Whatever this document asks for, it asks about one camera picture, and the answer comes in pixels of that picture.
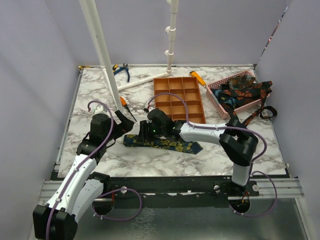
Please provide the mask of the navy yellow floral tie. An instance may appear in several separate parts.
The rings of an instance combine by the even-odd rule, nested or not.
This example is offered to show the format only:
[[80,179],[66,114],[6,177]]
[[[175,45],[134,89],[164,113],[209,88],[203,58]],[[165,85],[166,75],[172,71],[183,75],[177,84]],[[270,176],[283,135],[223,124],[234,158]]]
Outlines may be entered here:
[[203,150],[203,147],[198,142],[194,141],[175,142],[169,139],[157,138],[153,141],[142,142],[138,139],[138,135],[134,134],[125,135],[123,138],[123,145],[132,148],[156,148],[193,155],[196,155]]

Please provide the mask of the black orange floral tie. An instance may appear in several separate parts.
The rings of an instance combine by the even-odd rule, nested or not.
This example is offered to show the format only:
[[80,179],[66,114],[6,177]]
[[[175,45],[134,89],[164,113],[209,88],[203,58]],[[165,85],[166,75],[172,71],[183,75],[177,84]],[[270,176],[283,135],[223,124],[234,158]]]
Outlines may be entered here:
[[[230,89],[226,89],[226,87],[224,87],[221,90],[225,90],[225,93],[227,95],[237,98],[238,108],[244,107],[245,105],[253,103],[256,100],[259,100],[260,108],[258,108],[254,113],[252,113],[249,117],[247,117],[242,122],[243,125],[247,126],[258,115],[262,119],[271,119],[278,115],[278,112],[274,107],[265,105],[268,94],[272,92],[271,90],[272,85],[273,85],[272,81],[264,81],[264,82],[258,83],[254,87],[246,88],[243,90],[230,90]],[[239,119],[235,112],[235,109],[232,109],[229,105],[226,105],[224,103],[220,105],[228,113],[231,119],[236,119],[236,120]]]

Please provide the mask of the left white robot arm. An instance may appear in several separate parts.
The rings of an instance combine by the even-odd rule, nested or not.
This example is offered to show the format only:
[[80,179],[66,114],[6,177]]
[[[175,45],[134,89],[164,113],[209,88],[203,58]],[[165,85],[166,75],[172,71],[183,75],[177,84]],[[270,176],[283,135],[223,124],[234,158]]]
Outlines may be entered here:
[[45,205],[37,205],[33,210],[36,239],[74,239],[78,222],[94,198],[103,198],[110,193],[108,182],[89,176],[106,153],[108,143],[133,129],[132,120],[119,110],[115,115],[119,123],[103,111],[94,113],[89,132],[78,145],[73,164],[61,185]]

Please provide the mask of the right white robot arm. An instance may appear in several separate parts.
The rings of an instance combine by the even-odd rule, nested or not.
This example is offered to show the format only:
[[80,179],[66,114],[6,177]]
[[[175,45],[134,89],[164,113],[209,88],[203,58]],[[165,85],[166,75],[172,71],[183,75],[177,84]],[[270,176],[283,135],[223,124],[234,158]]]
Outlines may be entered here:
[[139,122],[138,140],[147,143],[159,138],[171,142],[220,145],[233,162],[230,191],[236,196],[247,191],[251,161],[259,140],[238,120],[216,125],[172,120],[162,110],[155,108],[147,114],[146,120]]

